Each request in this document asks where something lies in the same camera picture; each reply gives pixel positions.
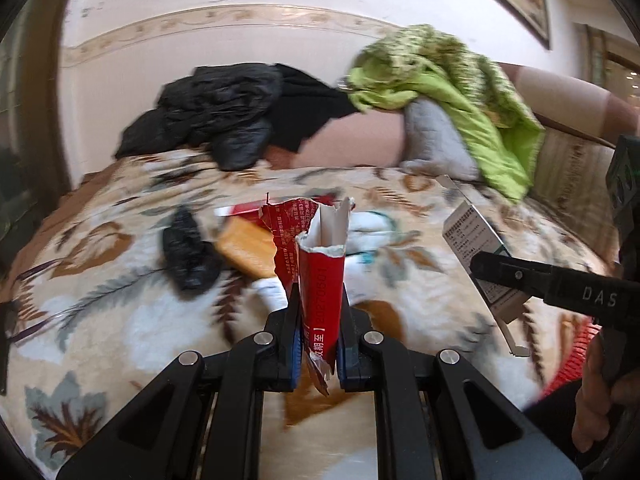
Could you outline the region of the person's right hand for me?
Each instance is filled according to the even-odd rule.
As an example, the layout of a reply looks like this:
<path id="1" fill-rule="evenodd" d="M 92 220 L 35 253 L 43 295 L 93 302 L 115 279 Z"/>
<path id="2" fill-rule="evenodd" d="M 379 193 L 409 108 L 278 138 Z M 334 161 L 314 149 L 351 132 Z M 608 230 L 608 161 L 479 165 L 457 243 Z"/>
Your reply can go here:
<path id="1" fill-rule="evenodd" d="M 603 365 L 601 338 L 595 336 L 588 346 L 582 369 L 582 385 L 575 399 L 576 415 L 572 440 L 575 448 L 581 453 L 589 451 L 596 442 L 608 436 L 611 427 L 608 412 L 614 404 L 639 404 L 638 370 L 620 378 L 613 387 L 609 387 L 602 374 Z"/>

